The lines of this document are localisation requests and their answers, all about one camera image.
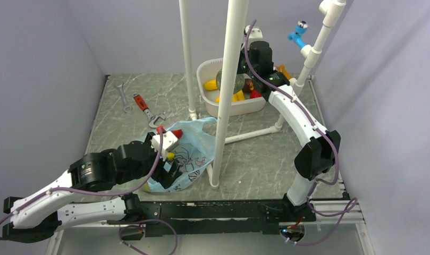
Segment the green netted fake melon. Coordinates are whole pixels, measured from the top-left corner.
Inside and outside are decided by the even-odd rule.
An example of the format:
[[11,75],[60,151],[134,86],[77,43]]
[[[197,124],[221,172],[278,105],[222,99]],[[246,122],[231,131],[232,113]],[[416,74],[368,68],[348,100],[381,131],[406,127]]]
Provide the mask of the green netted fake melon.
[[[234,87],[233,87],[233,94],[235,94],[235,93],[237,93],[237,92],[239,92],[239,91],[242,90],[242,88],[244,86],[244,80],[245,79],[246,78],[244,77],[243,74],[237,74],[235,76]],[[219,90],[222,87],[221,81],[222,81],[222,69],[220,69],[217,72],[217,75],[216,75],[216,82],[217,82],[217,86],[218,86]]]

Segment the light blue plastic bag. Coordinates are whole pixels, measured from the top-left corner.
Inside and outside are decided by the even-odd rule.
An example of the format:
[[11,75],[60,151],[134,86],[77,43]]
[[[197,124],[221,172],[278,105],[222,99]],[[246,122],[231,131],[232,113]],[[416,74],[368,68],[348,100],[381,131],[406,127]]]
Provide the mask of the light blue plastic bag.
[[214,117],[205,117],[195,121],[179,121],[166,130],[182,130],[179,144],[172,150],[175,159],[180,163],[182,173],[169,188],[162,187],[152,178],[141,189],[146,192],[178,192],[188,188],[199,178],[214,159],[215,137],[203,130],[205,124],[216,124]]

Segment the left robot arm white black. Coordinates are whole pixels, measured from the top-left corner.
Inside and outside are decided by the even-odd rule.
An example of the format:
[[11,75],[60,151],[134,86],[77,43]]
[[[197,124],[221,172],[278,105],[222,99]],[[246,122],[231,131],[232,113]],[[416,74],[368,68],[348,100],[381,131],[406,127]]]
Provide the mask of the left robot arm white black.
[[170,188],[180,176],[180,162],[150,142],[132,141],[89,153],[36,193],[6,198],[0,240],[35,243],[86,223],[144,220],[147,212],[135,191],[112,192],[112,188],[133,180],[153,180]]

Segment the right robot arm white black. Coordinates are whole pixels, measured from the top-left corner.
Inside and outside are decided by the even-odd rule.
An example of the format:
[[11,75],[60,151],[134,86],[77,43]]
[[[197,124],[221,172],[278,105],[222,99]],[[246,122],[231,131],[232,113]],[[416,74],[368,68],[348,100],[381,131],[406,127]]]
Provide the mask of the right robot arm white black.
[[269,43],[258,40],[246,46],[240,54],[237,73],[251,78],[253,91],[278,110],[302,146],[294,159],[297,175],[286,193],[289,202],[282,206],[283,216],[296,220],[302,215],[302,204],[312,194],[316,179],[336,163],[341,137],[312,116],[289,80],[274,68]]

